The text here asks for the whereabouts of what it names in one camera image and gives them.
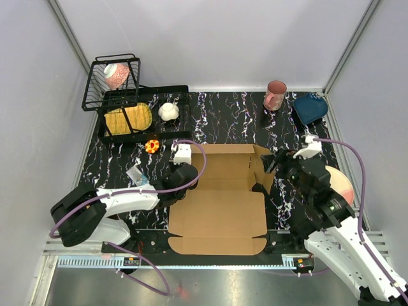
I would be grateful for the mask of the blue grey carton box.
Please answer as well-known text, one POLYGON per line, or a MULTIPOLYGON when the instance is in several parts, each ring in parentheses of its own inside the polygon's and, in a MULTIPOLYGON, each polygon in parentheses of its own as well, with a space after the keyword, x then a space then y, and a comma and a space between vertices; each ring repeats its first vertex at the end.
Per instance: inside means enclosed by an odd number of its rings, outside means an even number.
POLYGON ((148 178, 137 166, 130 168, 126 174, 136 184, 136 186, 149 184, 148 178))

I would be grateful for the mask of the brown cardboard box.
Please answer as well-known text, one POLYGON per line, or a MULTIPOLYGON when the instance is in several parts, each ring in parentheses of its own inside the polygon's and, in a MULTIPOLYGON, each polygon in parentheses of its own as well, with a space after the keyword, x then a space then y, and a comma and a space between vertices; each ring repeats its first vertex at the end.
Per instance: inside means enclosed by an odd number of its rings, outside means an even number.
POLYGON ((192 165, 203 175, 195 189, 170 207, 168 243, 183 255, 253 256, 266 246, 263 192, 274 174, 265 173, 261 156, 269 149, 255 144, 205 144, 191 147, 192 165))

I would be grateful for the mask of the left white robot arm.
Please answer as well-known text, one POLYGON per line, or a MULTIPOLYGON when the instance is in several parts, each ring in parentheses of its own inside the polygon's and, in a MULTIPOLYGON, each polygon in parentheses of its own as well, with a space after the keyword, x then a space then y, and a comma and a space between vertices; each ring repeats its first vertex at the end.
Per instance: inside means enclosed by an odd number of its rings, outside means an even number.
POLYGON ((152 184, 122 189, 79 185, 50 209, 55 223, 50 237, 61 239, 65 247, 91 239, 110 241, 123 252, 131 252, 137 246, 138 237, 124 221, 110 217, 134 210, 169 207, 197 186, 199 176, 194 166, 182 163, 171 167, 167 176, 152 184))

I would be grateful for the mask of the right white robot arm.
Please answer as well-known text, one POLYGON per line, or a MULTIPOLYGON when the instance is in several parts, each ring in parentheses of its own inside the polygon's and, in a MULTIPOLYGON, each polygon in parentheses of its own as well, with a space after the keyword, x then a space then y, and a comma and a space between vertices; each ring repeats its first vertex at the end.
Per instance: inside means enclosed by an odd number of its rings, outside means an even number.
POLYGON ((354 293, 358 305, 407 305, 407 281, 390 267, 362 230, 353 208, 315 158, 280 149, 261 155, 264 173, 288 180, 302 199, 304 217, 290 227, 295 252, 319 258, 354 293))

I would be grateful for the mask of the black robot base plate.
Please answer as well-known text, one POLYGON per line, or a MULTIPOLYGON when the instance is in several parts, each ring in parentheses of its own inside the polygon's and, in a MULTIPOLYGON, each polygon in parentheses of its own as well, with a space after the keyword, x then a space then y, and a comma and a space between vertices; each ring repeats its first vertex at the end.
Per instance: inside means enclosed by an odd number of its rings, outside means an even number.
POLYGON ((255 266, 265 269, 313 270, 316 264, 314 256, 295 244, 288 231, 269 230, 266 235, 266 247, 253 256, 181 255, 171 249, 168 243, 170 237, 168 231, 141 230, 121 247, 133 252, 140 251, 142 256, 157 266, 170 266, 170 268, 255 266))

